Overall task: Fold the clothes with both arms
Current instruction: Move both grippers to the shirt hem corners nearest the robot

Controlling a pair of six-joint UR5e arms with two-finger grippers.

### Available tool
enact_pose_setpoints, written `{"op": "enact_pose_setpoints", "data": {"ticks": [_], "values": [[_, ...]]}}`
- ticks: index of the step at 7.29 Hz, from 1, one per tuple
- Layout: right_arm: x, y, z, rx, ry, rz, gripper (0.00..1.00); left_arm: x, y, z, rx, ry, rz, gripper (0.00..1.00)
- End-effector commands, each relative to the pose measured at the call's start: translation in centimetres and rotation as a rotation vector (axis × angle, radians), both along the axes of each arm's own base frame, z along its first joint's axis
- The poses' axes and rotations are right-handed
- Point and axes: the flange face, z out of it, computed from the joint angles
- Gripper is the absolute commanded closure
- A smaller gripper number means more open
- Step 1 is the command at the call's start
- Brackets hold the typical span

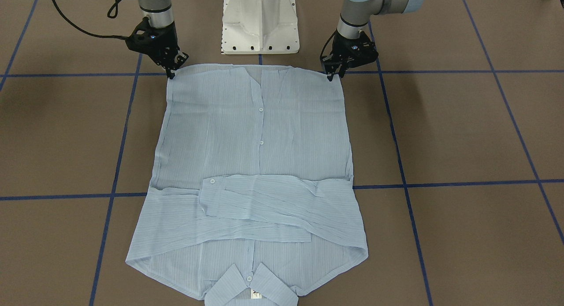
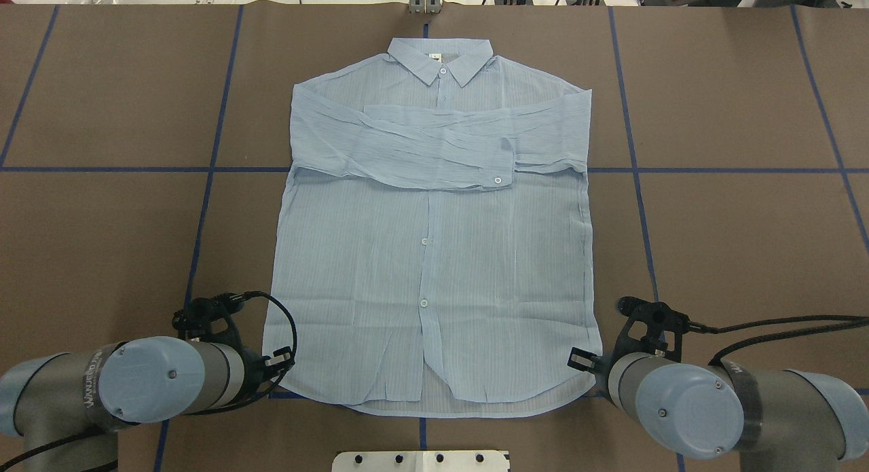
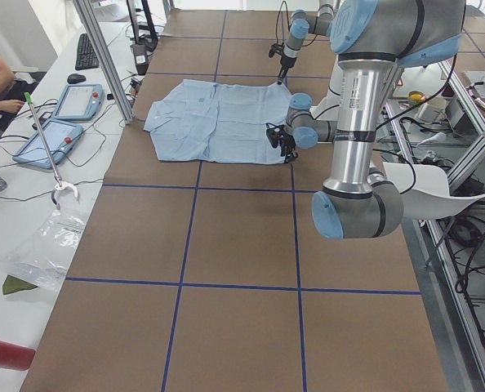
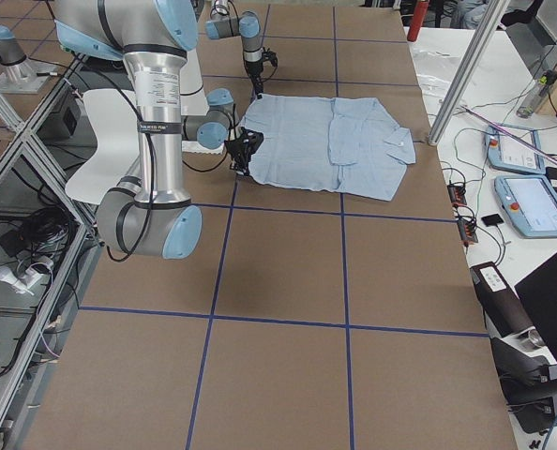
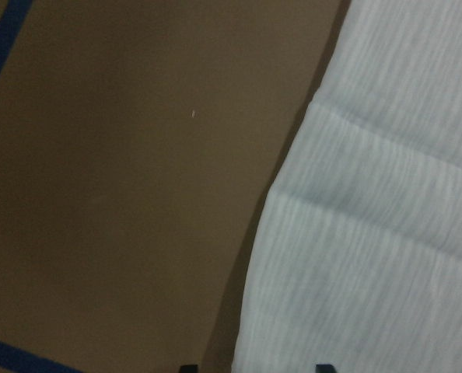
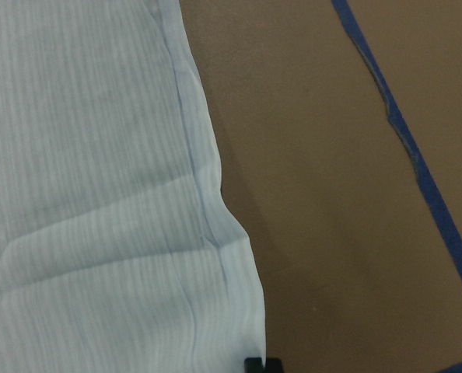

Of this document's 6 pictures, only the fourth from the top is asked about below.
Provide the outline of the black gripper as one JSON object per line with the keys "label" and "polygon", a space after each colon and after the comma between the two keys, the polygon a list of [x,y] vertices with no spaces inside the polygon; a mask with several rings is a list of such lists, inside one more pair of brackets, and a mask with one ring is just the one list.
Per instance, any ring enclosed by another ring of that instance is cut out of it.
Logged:
{"label": "black gripper", "polygon": [[236,172],[248,172],[252,156],[263,143],[262,132],[242,130],[238,138],[225,142],[231,157],[231,168]]}
{"label": "black gripper", "polygon": [[263,61],[245,61],[244,67],[248,78],[252,83],[256,99],[263,98]]}

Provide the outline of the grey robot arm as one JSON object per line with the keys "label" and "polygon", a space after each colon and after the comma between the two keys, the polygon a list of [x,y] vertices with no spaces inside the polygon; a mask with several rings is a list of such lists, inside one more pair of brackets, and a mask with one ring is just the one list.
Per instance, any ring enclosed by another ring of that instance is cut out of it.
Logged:
{"label": "grey robot arm", "polygon": [[240,37],[245,71],[256,98],[263,93],[263,37],[259,18],[252,11],[239,14],[233,1],[213,1],[205,32],[212,40]]}
{"label": "grey robot arm", "polygon": [[197,246],[199,207],[183,186],[182,143],[226,147],[234,170],[247,173],[263,134],[238,126],[231,93],[207,95],[204,115],[184,116],[180,71],[198,43],[201,7],[193,1],[59,1],[56,33],[76,53],[120,61],[135,92],[140,156],[97,210],[110,252],[183,259]]}

